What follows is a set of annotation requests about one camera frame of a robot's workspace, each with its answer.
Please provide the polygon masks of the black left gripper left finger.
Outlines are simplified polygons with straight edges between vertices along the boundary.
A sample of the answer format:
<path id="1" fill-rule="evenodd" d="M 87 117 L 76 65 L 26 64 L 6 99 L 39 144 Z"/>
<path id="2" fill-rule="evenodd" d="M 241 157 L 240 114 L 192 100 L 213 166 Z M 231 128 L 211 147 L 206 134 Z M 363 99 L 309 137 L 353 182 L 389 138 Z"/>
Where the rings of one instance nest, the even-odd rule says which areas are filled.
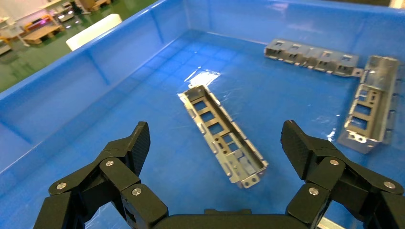
<path id="1" fill-rule="evenodd" d="M 107 203 L 133 229 L 156 226 L 169 213 L 139 177 L 149 148 L 149 125 L 141 121 L 128 137 L 109 142 L 93 162 L 54 182 L 34 227 L 83 229 Z"/>

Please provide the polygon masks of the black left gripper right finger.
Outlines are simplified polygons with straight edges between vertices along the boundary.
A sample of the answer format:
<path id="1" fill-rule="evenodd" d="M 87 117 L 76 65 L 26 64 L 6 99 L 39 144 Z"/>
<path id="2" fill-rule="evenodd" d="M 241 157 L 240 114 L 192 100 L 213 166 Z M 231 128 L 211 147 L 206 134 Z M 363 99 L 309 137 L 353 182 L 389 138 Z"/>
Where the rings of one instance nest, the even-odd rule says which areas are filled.
<path id="1" fill-rule="evenodd" d="M 280 142 L 305 182 L 288 204 L 288 215 L 313 229 L 337 202 L 366 229 L 404 228 L 405 190 L 399 183 L 352 162 L 331 142 L 305 134 L 295 121 L 283 123 Z"/>

